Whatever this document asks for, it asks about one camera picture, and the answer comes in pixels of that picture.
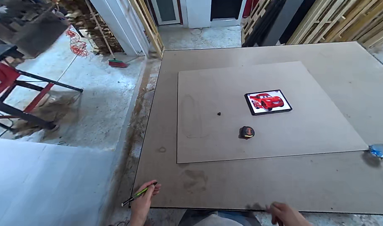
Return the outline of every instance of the door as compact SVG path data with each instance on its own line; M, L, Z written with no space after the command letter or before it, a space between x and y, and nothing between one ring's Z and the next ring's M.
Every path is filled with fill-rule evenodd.
M151 0L158 25L180 23L177 0Z

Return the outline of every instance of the hand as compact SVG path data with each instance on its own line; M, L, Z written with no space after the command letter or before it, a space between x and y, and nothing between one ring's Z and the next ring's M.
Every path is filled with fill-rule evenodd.
M296 209L288 204L273 202L271 206L267 206L267 213L271 213L272 224L278 223L279 226L311 226L311 223L299 213Z
M145 220L147 219L147 214L150 210L151 206L151 198L159 193L159 189L161 188L161 184L157 184L154 186L157 180L152 180L144 183L137 192L143 190L148 187L148 190L142 194L140 197L136 198L132 202L132 214L130 216L130 226L143 226Z

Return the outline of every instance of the orange extension cord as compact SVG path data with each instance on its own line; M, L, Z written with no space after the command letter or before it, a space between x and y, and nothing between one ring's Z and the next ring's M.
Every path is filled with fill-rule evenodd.
M88 56L89 52L87 49L87 44L83 41L80 41L80 36L72 31L70 28L66 31L66 35L70 38L70 50L77 56Z

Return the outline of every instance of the lightning mcqueen picture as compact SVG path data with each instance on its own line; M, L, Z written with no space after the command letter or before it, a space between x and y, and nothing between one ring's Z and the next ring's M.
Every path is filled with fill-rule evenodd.
M281 90L251 92L244 95L252 116L268 115L292 110Z
M267 93L259 93L256 96L250 96L250 99L256 109L262 108L270 111L275 107L284 106L284 102L279 96L271 96Z

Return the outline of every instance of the green pencil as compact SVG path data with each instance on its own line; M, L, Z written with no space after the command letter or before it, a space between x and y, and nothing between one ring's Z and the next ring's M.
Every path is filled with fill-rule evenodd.
M142 194L144 194L146 191L148 190L148 187L144 188L143 190L141 190L140 192L137 192L134 196L132 196L131 198L129 198L128 200L126 200L125 202L122 203L122 207L126 204L128 204L129 202L135 200L136 198L140 197Z

